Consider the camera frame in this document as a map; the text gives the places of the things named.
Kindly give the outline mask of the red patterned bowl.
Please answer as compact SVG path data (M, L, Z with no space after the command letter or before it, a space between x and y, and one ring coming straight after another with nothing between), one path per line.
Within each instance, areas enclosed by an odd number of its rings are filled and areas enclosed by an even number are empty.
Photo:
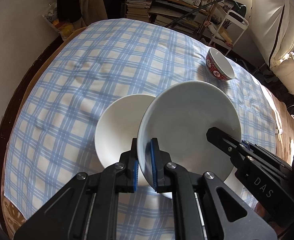
M153 185L150 143L157 138L160 150L188 171L211 171L236 194L243 185L227 154L207 141L209 128L217 127L241 140L241 124L231 100L214 85L186 81L161 92L149 105L137 136L137 155L145 180Z
M231 64L217 49L210 47L205 61L207 70L214 78L221 81L229 81L235 78L235 73Z

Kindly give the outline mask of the plain white bowl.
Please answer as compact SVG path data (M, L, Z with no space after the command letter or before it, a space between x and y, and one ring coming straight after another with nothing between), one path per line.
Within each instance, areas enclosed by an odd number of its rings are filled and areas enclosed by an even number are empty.
M129 151L138 136L139 126L155 96L132 94L109 105L98 120L94 143L96 154L104 168L119 161Z

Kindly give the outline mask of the cherry plate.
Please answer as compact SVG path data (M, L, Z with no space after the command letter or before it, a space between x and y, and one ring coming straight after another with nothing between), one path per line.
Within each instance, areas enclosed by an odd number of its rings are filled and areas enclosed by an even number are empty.
M229 174L228 178L224 183L232 189L249 207L255 208L258 201L256 198L244 187L244 185L236 178L235 172L237 169L234 167L232 172Z

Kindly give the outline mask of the brown blanket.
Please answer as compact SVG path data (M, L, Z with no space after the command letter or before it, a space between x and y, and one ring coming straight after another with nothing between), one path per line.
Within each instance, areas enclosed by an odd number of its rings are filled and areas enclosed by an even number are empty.
M286 105L279 101L270 90L263 85L260 85L260 87L272 109L272 116L276 123L275 154L292 165L294 157L294 115L289 114Z

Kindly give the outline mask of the blue white plaid tablecloth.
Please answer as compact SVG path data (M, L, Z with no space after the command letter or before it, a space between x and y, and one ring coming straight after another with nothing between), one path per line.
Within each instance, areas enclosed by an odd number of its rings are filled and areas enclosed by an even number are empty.
M8 142L2 209L9 233L78 172L102 170L96 124L126 95L157 95L187 80L212 83L234 104L242 138L275 153L276 123L261 83L236 63L233 80L214 79L208 50L184 34L124 18L93 23L65 44L35 75Z

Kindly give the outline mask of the white rolling cart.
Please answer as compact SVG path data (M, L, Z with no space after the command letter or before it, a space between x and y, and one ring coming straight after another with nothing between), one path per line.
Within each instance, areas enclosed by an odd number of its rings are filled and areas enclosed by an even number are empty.
M205 21L203 36L209 39L208 46L222 47L227 56L248 27L249 22L243 16L218 5L210 19Z

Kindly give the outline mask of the white folded mattress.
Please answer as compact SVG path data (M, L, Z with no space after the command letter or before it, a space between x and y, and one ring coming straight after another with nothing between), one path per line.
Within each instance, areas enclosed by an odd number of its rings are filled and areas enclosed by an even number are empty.
M252 0L249 28L267 66L294 94L294 0Z

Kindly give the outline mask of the wooden shelf unit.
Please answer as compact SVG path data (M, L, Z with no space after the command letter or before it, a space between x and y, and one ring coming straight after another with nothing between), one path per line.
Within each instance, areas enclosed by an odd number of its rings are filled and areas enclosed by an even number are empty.
M171 21L196 9L200 6L210 3L214 0L151 0L152 4L149 10L150 23L164 27ZM213 14L215 6L206 7L203 10L195 12L186 18L180 20L170 28L180 33L198 38L204 31L204 22L209 20Z

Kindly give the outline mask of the green clothes pole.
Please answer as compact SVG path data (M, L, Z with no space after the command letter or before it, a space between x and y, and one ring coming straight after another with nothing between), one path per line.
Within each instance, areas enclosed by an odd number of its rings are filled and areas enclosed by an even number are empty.
M171 21L170 23L168 23L168 24L165 25L164 27L165 27L165 28L169 28L169 27L171 27L171 26L177 24L177 23L178 23L180 20L182 20L183 18L186 18L187 16L189 16L189 15L195 13L195 12L198 12L198 11L200 11L200 10L203 10L203 9L205 9L206 7L210 7L210 6L212 6L212 5L214 5L214 4L218 3L218 2L221 2L221 1L224 1L224 0L214 0L214 1L210 2L210 3L206 3L205 5L200 6L200 7L196 8L196 9L193 9L192 11L190 11L190 12L188 12L188 13L186 13L186 14L180 16L179 18L177 18L177 19Z

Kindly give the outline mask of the stack of books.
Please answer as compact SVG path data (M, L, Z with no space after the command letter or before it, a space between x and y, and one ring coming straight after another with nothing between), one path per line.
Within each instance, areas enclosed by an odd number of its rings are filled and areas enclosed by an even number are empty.
M126 18L150 23L151 0L127 0Z

